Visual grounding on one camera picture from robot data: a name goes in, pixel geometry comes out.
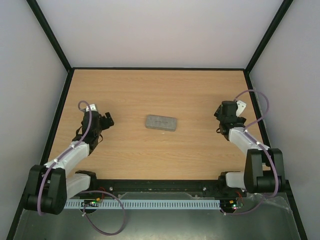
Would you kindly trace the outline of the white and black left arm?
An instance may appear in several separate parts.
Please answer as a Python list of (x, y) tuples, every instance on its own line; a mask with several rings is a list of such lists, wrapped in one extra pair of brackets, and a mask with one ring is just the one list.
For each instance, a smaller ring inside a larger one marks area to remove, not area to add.
[(23, 208), (58, 215), (68, 199), (93, 188), (97, 179), (94, 172), (79, 170), (72, 177), (68, 175), (95, 150), (103, 139), (102, 131), (114, 124), (109, 112), (101, 115), (95, 105), (87, 108), (68, 148), (44, 165), (30, 169), (22, 195)]

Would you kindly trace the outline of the grey felt glasses case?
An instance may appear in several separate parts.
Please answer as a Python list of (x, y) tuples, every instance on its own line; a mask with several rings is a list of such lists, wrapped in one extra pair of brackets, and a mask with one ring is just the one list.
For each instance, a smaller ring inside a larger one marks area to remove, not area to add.
[(147, 129), (175, 132), (177, 129), (177, 119), (168, 116), (147, 115), (145, 121)]

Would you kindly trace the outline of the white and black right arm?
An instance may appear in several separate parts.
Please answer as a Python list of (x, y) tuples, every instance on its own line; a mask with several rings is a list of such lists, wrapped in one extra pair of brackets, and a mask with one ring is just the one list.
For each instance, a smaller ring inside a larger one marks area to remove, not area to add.
[(235, 189), (245, 190), (251, 194), (277, 194), (286, 186), (283, 153), (278, 148), (271, 148), (258, 141), (248, 132), (246, 119), (240, 117), (246, 104), (242, 101), (222, 101), (214, 116), (219, 121), (217, 133), (237, 146), (244, 153), (244, 171), (222, 172), (222, 181), (218, 191), (229, 196)]

